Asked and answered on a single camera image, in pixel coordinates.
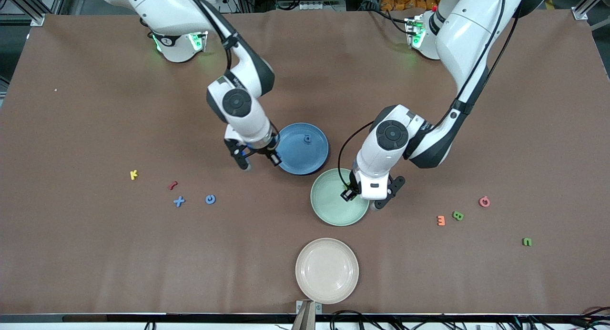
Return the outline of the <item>green round plate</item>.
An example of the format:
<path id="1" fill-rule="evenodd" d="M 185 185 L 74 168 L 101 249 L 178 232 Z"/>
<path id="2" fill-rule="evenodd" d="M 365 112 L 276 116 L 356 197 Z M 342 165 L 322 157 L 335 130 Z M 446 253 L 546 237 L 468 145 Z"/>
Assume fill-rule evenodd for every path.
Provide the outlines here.
<path id="1" fill-rule="evenodd" d="M 311 188 L 311 205 L 314 213 L 327 224 L 350 226 L 357 223 L 369 210 L 369 201 L 357 196 L 346 201 L 341 193 L 347 191 L 350 170 L 331 169 L 322 172 Z"/>

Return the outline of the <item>blue round plate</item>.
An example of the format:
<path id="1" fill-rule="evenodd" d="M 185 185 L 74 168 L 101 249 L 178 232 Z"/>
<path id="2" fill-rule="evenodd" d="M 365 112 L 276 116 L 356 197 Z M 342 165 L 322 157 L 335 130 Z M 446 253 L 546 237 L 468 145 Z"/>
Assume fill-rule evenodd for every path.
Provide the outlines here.
<path id="1" fill-rule="evenodd" d="M 303 142 L 310 135 L 311 145 Z M 329 156 L 329 143 L 325 133 L 307 122 L 296 122 L 280 130 L 277 154 L 281 158 L 279 167 L 293 175 L 312 174 L 325 164 Z"/>

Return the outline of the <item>beige round plate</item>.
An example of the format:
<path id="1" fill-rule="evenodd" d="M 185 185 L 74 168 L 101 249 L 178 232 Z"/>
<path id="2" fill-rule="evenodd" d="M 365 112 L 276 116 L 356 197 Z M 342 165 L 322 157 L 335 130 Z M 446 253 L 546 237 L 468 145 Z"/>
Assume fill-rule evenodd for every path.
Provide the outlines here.
<path id="1" fill-rule="evenodd" d="M 295 277 L 303 294 L 321 304 L 338 304 L 357 287 L 359 262 L 353 250 L 333 238 L 311 241 L 300 251 Z"/>

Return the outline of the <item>grey metal table clamp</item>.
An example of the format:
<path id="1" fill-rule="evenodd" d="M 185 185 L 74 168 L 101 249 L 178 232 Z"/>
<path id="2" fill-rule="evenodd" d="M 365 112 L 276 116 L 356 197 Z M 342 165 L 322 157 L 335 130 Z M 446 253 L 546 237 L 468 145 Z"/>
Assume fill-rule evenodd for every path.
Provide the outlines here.
<path id="1" fill-rule="evenodd" d="M 312 300 L 296 301 L 296 318 L 292 330 L 315 330 L 316 316 L 322 315 L 322 304 Z"/>

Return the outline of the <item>brown table cover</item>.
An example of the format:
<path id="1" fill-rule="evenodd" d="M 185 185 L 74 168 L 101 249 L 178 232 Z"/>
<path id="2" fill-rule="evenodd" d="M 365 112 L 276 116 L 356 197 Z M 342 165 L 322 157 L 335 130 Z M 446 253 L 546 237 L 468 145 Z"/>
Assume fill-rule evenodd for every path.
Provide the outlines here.
<path id="1" fill-rule="evenodd" d="M 318 238 L 360 265 L 326 312 L 610 306 L 610 80 L 570 12 L 520 19 L 444 163 L 399 161 L 396 198 L 348 227 L 312 210 L 316 175 L 237 167 L 205 100 L 225 67 L 216 36 L 170 63 L 137 16 L 30 31 L 0 108 L 1 313 L 294 312 Z"/>

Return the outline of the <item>silver aluminium frame post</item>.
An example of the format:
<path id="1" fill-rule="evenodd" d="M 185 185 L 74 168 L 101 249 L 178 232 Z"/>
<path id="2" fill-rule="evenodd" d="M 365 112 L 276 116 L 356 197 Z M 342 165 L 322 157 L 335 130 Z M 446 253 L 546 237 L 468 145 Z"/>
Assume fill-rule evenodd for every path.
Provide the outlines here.
<path id="1" fill-rule="evenodd" d="M 571 13 L 575 20 L 587 20 L 587 13 L 595 5 L 602 0 L 580 0 L 574 7 L 571 7 Z"/>
<path id="2" fill-rule="evenodd" d="M 11 0 L 11 2 L 29 17 L 30 26 L 43 26 L 44 16 L 50 13 L 50 9 L 41 0 Z"/>

